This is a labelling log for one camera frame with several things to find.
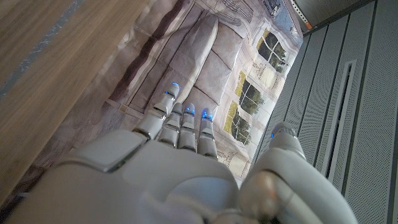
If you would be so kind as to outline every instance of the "wood grain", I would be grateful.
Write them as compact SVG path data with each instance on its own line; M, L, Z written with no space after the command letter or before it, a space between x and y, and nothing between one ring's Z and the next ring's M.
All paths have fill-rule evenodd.
M0 203L149 0L86 0L0 101Z
M4 83L73 0L0 0L0 83Z

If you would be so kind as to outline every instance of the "window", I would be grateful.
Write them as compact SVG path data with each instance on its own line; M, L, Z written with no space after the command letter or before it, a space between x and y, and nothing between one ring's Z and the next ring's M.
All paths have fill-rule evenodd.
M279 43L278 38L267 29L264 30L263 35L260 37L259 42L257 43L257 50L259 55L269 62L275 70L278 72L283 71L286 51Z
M237 96L241 96L242 89L243 89L243 83L244 83L245 80L246 80L246 75L241 71L239 73L238 85L237 85L237 87L235 89L235 94Z
M248 114L255 114L261 105L264 103L260 91L252 86L248 81L244 81L239 105L248 112Z
M237 141L248 145L250 141L250 124L240 117L238 112L238 104L232 101L229 106L224 130L232 135Z

